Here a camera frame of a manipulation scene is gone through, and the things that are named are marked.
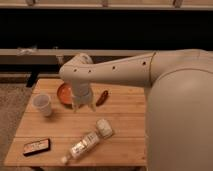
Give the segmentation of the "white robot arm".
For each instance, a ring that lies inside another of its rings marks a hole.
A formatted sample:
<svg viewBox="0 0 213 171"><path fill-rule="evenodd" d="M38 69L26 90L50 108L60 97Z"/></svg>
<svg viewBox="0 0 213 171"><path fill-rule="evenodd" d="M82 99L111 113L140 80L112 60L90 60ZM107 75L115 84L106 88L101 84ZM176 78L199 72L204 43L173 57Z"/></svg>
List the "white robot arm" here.
<svg viewBox="0 0 213 171"><path fill-rule="evenodd" d="M80 53L60 78L75 108L93 104L93 83L143 87L147 171L213 171L213 52L152 51L98 64Z"/></svg>

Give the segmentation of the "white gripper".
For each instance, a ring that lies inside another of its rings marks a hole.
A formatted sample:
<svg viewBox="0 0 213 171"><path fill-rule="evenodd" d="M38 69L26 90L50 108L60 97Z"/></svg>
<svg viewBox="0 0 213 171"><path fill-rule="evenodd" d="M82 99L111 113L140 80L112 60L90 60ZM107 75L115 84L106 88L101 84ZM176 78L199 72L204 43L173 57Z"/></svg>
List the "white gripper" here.
<svg viewBox="0 0 213 171"><path fill-rule="evenodd" d="M77 105L86 104L89 108L95 112L96 106L93 103L93 91L89 83L72 83L72 109L74 112L77 111Z"/></svg>

